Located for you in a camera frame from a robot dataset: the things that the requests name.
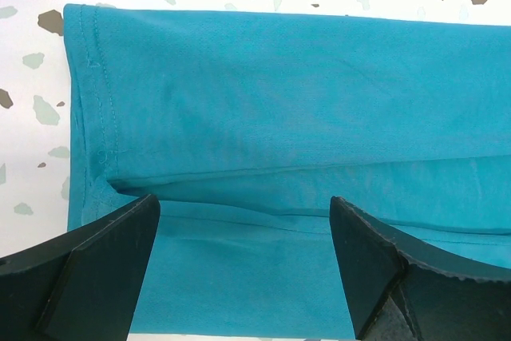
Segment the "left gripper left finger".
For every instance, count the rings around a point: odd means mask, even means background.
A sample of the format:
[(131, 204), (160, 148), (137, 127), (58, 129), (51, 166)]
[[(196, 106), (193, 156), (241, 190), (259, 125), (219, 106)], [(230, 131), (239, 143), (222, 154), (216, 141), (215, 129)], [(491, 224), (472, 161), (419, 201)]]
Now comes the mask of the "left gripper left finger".
[(125, 340), (160, 219), (143, 196), (1, 259), (3, 340)]

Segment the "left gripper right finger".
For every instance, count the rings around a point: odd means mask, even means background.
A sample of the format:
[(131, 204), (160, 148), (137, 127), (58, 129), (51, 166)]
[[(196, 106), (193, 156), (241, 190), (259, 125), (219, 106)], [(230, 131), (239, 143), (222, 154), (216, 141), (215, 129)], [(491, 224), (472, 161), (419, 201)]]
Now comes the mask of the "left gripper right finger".
[(444, 251), (341, 197), (330, 226), (356, 339), (510, 338), (508, 268)]

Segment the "teal t shirt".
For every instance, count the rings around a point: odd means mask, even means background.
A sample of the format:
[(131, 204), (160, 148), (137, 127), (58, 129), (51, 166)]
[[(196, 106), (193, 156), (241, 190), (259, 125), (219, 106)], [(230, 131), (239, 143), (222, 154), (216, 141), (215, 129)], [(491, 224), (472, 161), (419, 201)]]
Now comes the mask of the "teal t shirt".
[(69, 4), (69, 228), (161, 214), (134, 333), (350, 339), (341, 196), (510, 264), (510, 29)]

